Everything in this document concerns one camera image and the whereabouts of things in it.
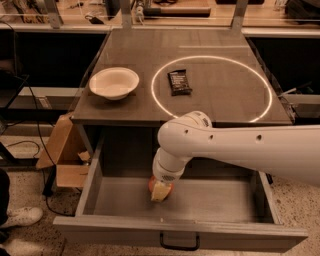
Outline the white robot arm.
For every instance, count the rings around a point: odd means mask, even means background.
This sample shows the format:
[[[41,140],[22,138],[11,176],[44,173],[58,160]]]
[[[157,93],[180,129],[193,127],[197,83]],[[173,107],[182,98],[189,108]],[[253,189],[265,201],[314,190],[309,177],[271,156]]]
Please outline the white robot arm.
[[[164,123],[149,183],[151,199],[163,201],[195,157],[320,185],[320,126],[214,128],[193,111]]]

